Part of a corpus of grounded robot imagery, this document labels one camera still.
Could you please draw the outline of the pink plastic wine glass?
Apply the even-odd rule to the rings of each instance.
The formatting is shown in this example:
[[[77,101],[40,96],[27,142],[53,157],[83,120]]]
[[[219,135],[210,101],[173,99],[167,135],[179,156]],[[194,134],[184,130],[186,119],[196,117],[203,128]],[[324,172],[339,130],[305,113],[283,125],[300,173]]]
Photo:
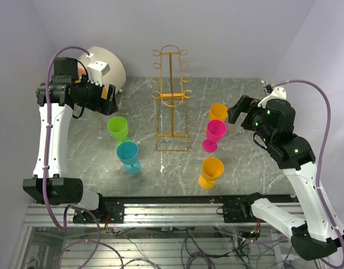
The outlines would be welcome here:
[[[202,148],[209,153],[215,152],[218,148],[218,142],[222,140],[227,131],[226,124],[214,119],[209,121],[206,127],[206,139],[202,142]]]

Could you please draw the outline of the yellow wine glass front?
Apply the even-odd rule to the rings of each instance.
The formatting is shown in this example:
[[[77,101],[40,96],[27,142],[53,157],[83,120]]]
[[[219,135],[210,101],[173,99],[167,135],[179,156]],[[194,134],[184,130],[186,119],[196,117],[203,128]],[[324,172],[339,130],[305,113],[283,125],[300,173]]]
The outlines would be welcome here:
[[[216,181],[224,172],[223,162],[216,157],[209,157],[202,163],[202,174],[198,178],[198,184],[201,188],[212,189]]]

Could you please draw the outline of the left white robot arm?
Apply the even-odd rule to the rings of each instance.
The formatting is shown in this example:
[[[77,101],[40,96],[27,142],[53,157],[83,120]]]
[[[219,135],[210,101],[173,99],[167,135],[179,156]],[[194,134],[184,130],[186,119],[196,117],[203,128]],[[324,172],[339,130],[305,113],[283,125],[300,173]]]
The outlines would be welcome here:
[[[108,61],[86,56],[84,75],[78,72],[79,64],[74,58],[56,58],[51,79],[36,90],[41,120],[39,153],[32,177],[25,179],[22,187],[37,203],[76,205],[87,209],[93,222],[102,222],[107,209],[100,204],[100,195],[87,190],[82,180],[68,171],[68,130],[76,105],[103,115],[117,112],[115,86],[103,83],[111,70]]]

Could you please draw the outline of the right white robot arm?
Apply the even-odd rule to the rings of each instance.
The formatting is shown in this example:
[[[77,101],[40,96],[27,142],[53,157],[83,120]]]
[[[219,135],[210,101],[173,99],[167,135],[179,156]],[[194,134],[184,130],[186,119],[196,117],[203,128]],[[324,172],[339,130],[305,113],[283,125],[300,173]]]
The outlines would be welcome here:
[[[291,241],[296,253],[306,261],[322,259],[344,245],[344,227],[332,224],[321,184],[317,182],[317,164],[309,142],[294,133],[295,109],[287,100],[271,99],[259,107],[257,100],[243,95],[228,109],[228,122],[241,124],[264,142],[264,149],[291,183],[304,217],[296,217],[279,208],[260,193],[246,196],[240,217],[247,221],[264,220]]]

